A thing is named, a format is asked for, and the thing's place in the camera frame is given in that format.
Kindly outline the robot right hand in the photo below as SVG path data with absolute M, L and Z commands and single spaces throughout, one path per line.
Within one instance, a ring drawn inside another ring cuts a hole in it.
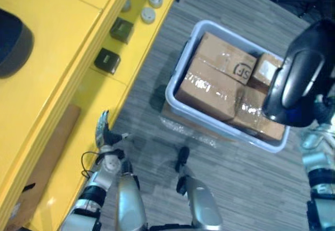
M 319 125 L 331 125 L 331 120 L 334 115 L 334 96 L 318 94 L 314 101 L 313 114 Z

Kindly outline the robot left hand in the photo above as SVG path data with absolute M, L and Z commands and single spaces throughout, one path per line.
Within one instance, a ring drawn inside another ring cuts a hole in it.
M 129 133 L 115 134 L 109 129 L 109 110 L 105 110 L 100 115 L 95 128 L 95 142 L 98 149 L 103 146 L 113 146 L 114 144 L 130 137 Z

